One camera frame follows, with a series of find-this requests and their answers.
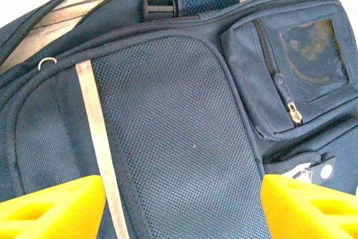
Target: front pocket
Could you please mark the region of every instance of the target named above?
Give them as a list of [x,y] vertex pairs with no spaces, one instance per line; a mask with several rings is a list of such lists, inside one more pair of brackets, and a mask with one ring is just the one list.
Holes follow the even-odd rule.
[[253,128],[264,139],[297,138],[356,102],[356,43],[334,2],[257,13],[220,41]]

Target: navy blue backpack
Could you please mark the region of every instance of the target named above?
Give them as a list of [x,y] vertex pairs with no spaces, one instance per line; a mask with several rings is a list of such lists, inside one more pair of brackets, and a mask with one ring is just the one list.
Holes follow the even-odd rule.
[[93,0],[41,44],[68,1],[0,29],[0,201],[100,174],[99,238],[270,238],[264,174],[355,194],[339,0]]

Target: plastic buckle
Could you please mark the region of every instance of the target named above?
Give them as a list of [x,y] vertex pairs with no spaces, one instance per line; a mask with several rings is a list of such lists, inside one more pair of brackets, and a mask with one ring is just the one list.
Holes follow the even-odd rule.
[[143,19],[145,21],[176,17],[175,0],[144,0]]

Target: zipper pull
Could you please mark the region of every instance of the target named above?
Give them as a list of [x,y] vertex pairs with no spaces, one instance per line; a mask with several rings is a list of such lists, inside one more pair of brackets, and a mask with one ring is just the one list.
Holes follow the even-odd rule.
[[284,98],[286,105],[289,109],[289,113],[293,122],[301,123],[302,122],[302,114],[297,109],[295,105],[295,101],[293,99],[292,93],[288,84],[286,83],[286,79],[282,73],[276,73],[274,76],[274,81],[277,89],[279,90],[281,96]]

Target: d-ring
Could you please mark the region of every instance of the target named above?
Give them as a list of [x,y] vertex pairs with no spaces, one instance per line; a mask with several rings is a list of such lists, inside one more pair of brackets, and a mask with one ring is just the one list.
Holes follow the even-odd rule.
[[41,71],[41,65],[43,64],[43,62],[45,62],[45,61],[50,61],[50,60],[51,60],[51,61],[54,61],[55,64],[57,64],[56,58],[46,57],[46,58],[42,59],[42,60],[39,62],[39,66],[37,67],[37,68],[39,69],[39,71]]

